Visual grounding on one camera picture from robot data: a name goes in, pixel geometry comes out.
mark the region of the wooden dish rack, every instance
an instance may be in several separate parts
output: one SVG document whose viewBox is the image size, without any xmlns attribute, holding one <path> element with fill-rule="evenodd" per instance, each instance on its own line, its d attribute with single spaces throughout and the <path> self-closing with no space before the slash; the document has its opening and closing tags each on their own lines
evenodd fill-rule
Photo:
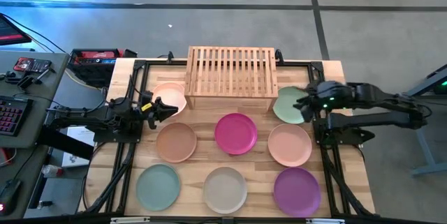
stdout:
<svg viewBox="0 0 447 224">
<path fill-rule="evenodd" d="M 258 98 L 272 109 L 278 98 L 274 48 L 190 46 L 184 95 L 191 109 L 195 98 Z"/>
</svg>

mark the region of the wooden tabletop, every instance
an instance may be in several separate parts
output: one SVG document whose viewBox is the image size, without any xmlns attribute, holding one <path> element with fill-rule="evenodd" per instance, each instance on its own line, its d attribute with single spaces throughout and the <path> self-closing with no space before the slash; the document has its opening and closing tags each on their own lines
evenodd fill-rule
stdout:
<svg viewBox="0 0 447 224">
<path fill-rule="evenodd" d="M 118 59 L 112 76 L 108 99 L 124 96 L 132 72 L 134 59 Z M 340 61 L 323 61 L 326 80 L 344 82 L 344 74 Z M 164 82 L 176 82 L 184 85 L 186 66 L 152 66 L 149 70 L 147 89 L 152 90 Z M 279 88 L 287 86 L 306 87 L 309 78 L 306 68 L 277 67 Z M 140 87 L 141 75 L 136 87 Z M 232 112 L 240 112 L 250 117 L 258 127 L 258 141 L 254 148 L 246 154 L 230 156 L 221 151 L 214 141 L 214 127 L 220 118 Z M 171 164 L 177 170 L 182 189 L 176 202 L 164 211 L 148 211 L 143 209 L 136 196 L 135 185 L 142 171 L 150 165 L 163 163 L 156 152 L 156 137 L 164 126 L 172 122 L 190 125 L 198 136 L 198 144 L 194 154 L 186 161 Z M 133 171 L 129 186 L 126 215 L 152 216 L 218 216 L 203 202 L 203 182 L 206 176 L 218 167 L 232 167 L 241 172 L 248 185 L 248 196 L 244 206 L 232 216 L 244 217 L 287 217 L 278 209 L 273 200 L 272 189 L 276 176 L 285 169 L 273 160 L 268 151 L 268 135 L 279 124 L 283 124 L 273 112 L 265 112 L 265 101 L 233 98 L 201 98 L 196 101 L 193 110 L 185 108 L 180 114 L 158 124 L 156 130 L 150 130 L 145 124 L 141 143 L 137 145 Z M 301 124 L 314 139 L 311 124 Z M 321 203 L 314 217 L 329 217 L 330 209 L 326 192 L 323 164 L 319 147 L 313 141 L 310 159 L 302 166 L 310 171 L 318 180 L 321 190 Z M 86 199 L 91 204 L 110 181 L 115 160 L 117 144 L 105 144 L 95 155 L 87 175 Z M 365 164 L 360 152 L 351 146 L 340 146 L 340 156 L 346 183 L 363 205 L 374 212 L 371 191 L 369 189 Z M 114 209 L 119 201 L 121 182 L 115 193 Z M 335 185 L 337 206 L 341 207 L 338 187 Z"/>
</svg>

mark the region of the orange plate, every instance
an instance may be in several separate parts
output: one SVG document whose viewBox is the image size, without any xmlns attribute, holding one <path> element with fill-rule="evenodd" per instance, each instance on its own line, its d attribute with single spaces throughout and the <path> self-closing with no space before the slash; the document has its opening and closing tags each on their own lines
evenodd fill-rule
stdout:
<svg viewBox="0 0 447 224">
<path fill-rule="evenodd" d="M 193 129 L 183 123 L 168 124 L 156 137 L 156 150 L 160 157 L 171 163 L 189 158 L 197 146 Z"/>
<path fill-rule="evenodd" d="M 301 127 L 282 124 L 270 133 L 268 150 L 278 163 L 287 167 L 296 167 L 309 159 L 312 153 L 312 142 Z"/>
</svg>

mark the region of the plate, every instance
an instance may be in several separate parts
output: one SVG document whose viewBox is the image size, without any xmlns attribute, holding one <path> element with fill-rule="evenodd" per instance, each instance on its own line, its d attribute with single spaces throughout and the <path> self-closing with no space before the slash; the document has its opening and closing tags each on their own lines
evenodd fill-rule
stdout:
<svg viewBox="0 0 447 224">
<path fill-rule="evenodd" d="M 273 197 L 277 206 L 292 217 L 310 217 L 321 201 L 317 180 L 299 167 L 287 168 L 278 175 Z"/>
<path fill-rule="evenodd" d="M 275 127 L 268 136 L 268 150 L 281 165 L 296 167 L 309 159 L 312 141 L 303 128 L 282 124 Z"/>
<path fill-rule="evenodd" d="M 219 167 L 207 176 L 203 184 L 203 197 L 212 211 L 231 214 L 244 204 L 247 183 L 237 170 Z"/>
<path fill-rule="evenodd" d="M 180 179 L 174 168 L 165 164 L 150 166 L 137 180 L 136 194 L 141 206 L 150 211 L 167 209 L 180 193 Z"/>
<path fill-rule="evenodd" d="M 186 106 L 186 99 L 184 97 L 184 87 L 174 82 L 166 82 L 155 87 L 152 91 L 154 95 L 152 100 L 155 101 L 157 97 L 161 97 L 161 102 L 165 105 L 172 105 L 179 108 L 179 111 L 173 116 L 179 114 Z"/>
<path fill-rule="evenodd" d="M 189 158 L 197 146 L 193 129 L 183 123 L 165 126 L 156 137 L 156 150 L 160 157 L 171 163 Z"/>
<path fill-rule="evenodd" d="M 304 98 L 307 93 L 297 87 L 284 87 L 278 90 L 278 99 L 273 105 L 273 112 L 282 121 L 289 124 L 301 124 L 305 120 L 299 109 L 293 107 L 296 100 Z"/>
<path fill-rule="evenodd" d="M 214 139 L 222 151 L 235 155 L 244 154 L 255 145 L 258 131 L 249 117 L 231 113 L 217 122 Z"/>
</svg>

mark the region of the white paper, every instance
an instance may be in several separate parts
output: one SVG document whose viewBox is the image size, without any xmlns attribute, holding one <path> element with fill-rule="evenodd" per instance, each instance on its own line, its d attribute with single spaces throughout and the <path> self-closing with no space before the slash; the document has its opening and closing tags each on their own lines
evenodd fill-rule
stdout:
<svg viewBox="0 0 447 224">
<path fill-rule="evenodd" d="M 68 127 L 67 136 L 94 146 L 93 138 L 95 133 L 87 130 L 85 126 Z M 69 153 L 64 153 L 64 158 L 62 159 L 62 167 L 75 167 L 88 164 L 88 160 Z"/>
</svg>

